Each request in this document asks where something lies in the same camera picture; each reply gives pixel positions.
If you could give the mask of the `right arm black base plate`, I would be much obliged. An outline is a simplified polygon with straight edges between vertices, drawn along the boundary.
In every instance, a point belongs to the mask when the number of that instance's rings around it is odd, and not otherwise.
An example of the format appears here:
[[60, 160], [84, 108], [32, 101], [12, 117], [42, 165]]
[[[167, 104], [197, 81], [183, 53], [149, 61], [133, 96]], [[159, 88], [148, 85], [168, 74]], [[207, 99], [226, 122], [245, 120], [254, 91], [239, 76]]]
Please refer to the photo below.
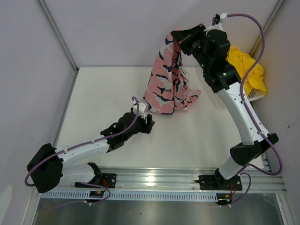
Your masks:
[[198, 179], [194, 181], [199, 184], [201, 190], [242, 190], [241, 179], [238, 175], [225, 180], [216, 175], [199, 175]]

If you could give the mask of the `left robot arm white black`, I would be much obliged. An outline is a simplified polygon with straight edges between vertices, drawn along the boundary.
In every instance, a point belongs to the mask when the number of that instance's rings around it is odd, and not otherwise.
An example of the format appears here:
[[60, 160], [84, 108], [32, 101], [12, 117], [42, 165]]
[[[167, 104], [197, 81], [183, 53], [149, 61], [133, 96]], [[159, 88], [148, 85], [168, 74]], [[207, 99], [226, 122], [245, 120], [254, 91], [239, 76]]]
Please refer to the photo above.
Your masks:
[[24, 183], [35, 187], [39, 193], [62, 187], [95, 188], [102, 185], [113, 188], [114, 183], [108, 181], [108, 175], [102, 173], [96, 163], [76, 163], [116, 150], [138, 133], [150, 134], [154, 124], [150, 114], [138, 116], [128, 112], [89, 141], [72, 147], [44, 144], [27, 165]]

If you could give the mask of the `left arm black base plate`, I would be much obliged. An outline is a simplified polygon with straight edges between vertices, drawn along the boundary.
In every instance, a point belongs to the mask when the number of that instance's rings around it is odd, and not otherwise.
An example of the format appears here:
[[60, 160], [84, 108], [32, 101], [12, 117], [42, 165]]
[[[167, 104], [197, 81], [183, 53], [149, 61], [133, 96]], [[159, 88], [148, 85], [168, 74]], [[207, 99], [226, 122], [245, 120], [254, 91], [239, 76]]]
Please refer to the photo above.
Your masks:
[[93, 184], [103, 186], [105, 188], [115, 188], [117, 181], [117, 174], [103, 173], [101, 177], [96, 177]]

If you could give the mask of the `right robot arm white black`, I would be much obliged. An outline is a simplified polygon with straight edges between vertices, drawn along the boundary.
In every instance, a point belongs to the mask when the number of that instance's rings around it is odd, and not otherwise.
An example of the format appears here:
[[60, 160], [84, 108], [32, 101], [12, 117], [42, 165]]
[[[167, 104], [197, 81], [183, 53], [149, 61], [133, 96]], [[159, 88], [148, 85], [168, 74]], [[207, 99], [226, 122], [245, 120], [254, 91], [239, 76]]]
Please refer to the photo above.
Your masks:
[[173, 39], [186, 55], [192, 55], [203, 69], [205, 82], [221, 99], [240, 134], [241, 142], [230, 149], [230, 157], [214, 172], [212, 186], [225, 189], [238, 180], [238, 173], [279, 141], [262, 125], [242, 87], [236, 68], [228, 62], [230, 41], [226, 32], [203, 24], [188, 30], [174, 30]]

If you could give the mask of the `pink whale print shorts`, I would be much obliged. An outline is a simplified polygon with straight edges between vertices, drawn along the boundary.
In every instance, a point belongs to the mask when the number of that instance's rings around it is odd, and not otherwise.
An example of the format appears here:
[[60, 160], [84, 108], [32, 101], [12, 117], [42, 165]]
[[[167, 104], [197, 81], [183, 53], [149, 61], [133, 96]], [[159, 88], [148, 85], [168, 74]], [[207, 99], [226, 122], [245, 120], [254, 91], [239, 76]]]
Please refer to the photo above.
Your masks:
[[189, 73], [182, 63], [182, 51], [171, 33], [168, 33], [158, 52], [143, 101], [147, 109], [161, 115], [187, 112], [198, 100], [201, 91], [190, 88]]

